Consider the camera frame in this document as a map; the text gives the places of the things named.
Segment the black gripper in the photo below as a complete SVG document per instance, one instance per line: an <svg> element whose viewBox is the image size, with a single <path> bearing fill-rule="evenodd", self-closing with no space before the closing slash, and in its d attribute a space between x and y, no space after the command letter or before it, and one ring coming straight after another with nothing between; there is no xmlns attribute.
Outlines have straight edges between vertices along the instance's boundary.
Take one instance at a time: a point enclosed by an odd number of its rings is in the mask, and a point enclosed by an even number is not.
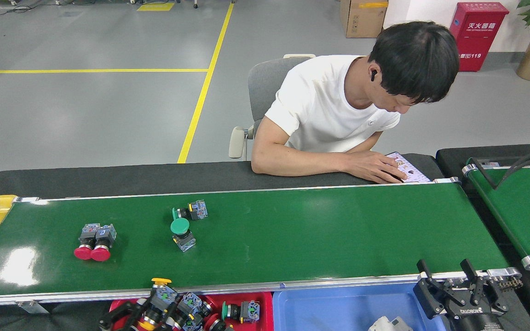
<svg viewBox="0 0 530 331"><path fill-rule="evenodd" d="M451 287L435 280L425 260L417 262L421 276L414 286L414 294L427 318L446 314L453 331L502 331L499 316L506 314L507 302L502 300L498 279L488 270L488 276L479 276L467 258L461 268L469 281L469 295L450 298Z"/></svg>

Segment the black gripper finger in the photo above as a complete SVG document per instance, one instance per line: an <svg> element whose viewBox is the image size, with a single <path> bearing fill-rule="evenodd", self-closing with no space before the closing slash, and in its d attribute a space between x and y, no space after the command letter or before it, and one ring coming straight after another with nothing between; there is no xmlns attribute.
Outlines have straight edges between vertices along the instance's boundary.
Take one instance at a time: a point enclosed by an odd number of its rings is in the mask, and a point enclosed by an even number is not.
<svg viewBox="0 0 530 331"><path fill-rule="evenodd" d="M143 331L140 321L149 308L147 300L116 300L110 308L99 319L101 331Z"/></svg>

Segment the person's right hand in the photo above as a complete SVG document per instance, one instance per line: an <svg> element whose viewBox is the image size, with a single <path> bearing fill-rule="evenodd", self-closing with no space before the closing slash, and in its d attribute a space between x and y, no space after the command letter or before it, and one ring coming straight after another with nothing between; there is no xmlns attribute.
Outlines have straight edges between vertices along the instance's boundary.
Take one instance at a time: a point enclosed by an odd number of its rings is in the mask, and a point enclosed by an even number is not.
<svg viewBox="0 0 530 331"><path fill-rule="evenodd" d="M347 153L346 172L379 184L403 183L407 176L394 159L372 151Z"/></svg>

